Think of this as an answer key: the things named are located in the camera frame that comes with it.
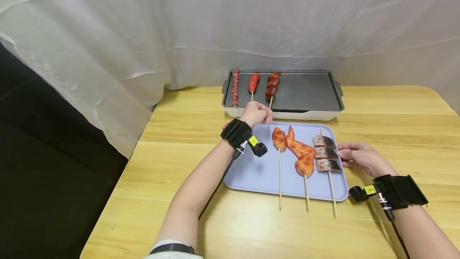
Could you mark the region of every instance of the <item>hand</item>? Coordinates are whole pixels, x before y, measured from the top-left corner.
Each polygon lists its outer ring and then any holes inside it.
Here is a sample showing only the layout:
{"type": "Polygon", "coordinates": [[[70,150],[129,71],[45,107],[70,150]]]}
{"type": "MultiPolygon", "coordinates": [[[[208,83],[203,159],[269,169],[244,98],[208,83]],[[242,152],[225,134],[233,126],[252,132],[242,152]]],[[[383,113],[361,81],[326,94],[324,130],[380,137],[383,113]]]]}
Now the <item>hand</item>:
{"type": "Polygon", "coordinates": [[[250,101],[246,104],[240,120],[248,123],[251,128],[254,128],[262,122],[270,123],[273,120],[273,111],[259,102],[250,101]]]}
{"type": "Polygon", "coordinates": [[[345,167],[364,169],[374,178],[387,174],[398,175],[390,163],[368,143],[344,143],[339,144],[338,149],[345,167]]]}

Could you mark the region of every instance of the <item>black cooking surface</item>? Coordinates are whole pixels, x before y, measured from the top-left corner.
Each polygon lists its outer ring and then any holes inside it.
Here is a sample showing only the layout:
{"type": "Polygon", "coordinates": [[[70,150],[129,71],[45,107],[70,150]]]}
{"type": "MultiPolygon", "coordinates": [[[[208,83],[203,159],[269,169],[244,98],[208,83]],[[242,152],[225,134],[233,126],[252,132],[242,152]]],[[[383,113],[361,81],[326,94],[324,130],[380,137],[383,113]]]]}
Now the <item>black cooking surface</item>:
{"type": "MultiPolygon", "coordinates": [[[[238,84],[238,107],[244,107],[251,101],[248,92],[249,78],[255,72],[260,74],[260,81],[254,93],[254,101],[269,105],[270,100],[265,98],[268,77],[273,70],[240,70],[238,84]]],[[[342,111],[342,90],[333,79],[332,73],[327,70],[315,71],[279,71],[281,72],[278,90],[273,97],[272,110],[276,112],[305,112],[309,110],[342,111]]],[[[233,71],[224,82],[222,93],[224,107],[232,105],[233,71]]]]}

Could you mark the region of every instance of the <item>yellow label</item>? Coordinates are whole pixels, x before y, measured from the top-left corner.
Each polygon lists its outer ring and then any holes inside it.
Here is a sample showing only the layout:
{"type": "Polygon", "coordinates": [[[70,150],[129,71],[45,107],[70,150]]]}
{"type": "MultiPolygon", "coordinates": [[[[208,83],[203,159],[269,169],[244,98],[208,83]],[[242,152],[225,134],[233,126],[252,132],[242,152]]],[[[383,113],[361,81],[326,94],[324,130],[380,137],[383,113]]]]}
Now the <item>yellow label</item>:
{"type": "Polygon", "coordinates": [[[364,186],[364,191],[366,191],[367,195],[372,195],[372,194],[375,194],[377,192],[373,185],[364,186]]]}
{"type": "Polygon", "coordinates": [[[258,143],[257,138],[254,135],[252,135],[252,137],[249,138],[249,143],[251,143],[252,146],[256,146],[258,143]]]}

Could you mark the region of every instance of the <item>griddle handle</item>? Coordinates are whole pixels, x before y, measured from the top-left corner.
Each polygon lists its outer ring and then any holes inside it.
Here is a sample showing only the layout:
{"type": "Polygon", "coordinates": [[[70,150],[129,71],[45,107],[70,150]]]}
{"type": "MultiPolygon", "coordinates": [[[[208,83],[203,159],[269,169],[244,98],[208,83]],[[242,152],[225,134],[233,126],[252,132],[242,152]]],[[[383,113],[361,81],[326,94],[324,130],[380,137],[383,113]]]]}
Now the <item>griddle handle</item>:
{"type": "Polygon", "coordinates": [[[338,83],[335,80],[333,80],[333,81],[334,81],[335,90],[337,91],[337,95],[339,97],[342,97],[344,95],[344,93],[342,92],[342,87],[340,87],[340,83],[338,83]]]}
{"type": "Polygon", "coordinates": [[[222,94],[225,94],[226,91],[227,91],[227,81],[229,81],[228,79],[224,81],[224,86],[222,86],[222,94]]]}

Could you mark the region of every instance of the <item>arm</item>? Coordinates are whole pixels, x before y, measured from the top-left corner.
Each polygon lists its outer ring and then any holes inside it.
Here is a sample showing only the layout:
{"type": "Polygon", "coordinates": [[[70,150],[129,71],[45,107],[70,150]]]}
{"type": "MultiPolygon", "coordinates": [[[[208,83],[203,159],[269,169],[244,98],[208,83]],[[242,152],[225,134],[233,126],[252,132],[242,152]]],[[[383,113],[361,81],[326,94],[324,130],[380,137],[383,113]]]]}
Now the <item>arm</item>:
{"type": "Polygon", "coordinates": [[[460,253],[423,207],[394,210],[396,226],[411,258],[460,258],[460,253]]]}
{"type": "MultiPolygon", "coordinates": [[[[366,143],[339,144],[345,167],[361,168],[372,177],[398,175],[390,163],[366,143]]],[[[396,226],[412,259],[460,258],[460,253],[423,207],[394,210],[396,226]]]]}
{"type": "MultiPolygon", "coordinates": [[[[265,105],[249,102],[240,120],[254,128],[272,120],[272,112],[265,105]]],[[[219,184],[235,149],[221,140],[195,167],[172,199],[155,244],[164,239],[177,240],[196,248],[198,217],[219,184]]]]}

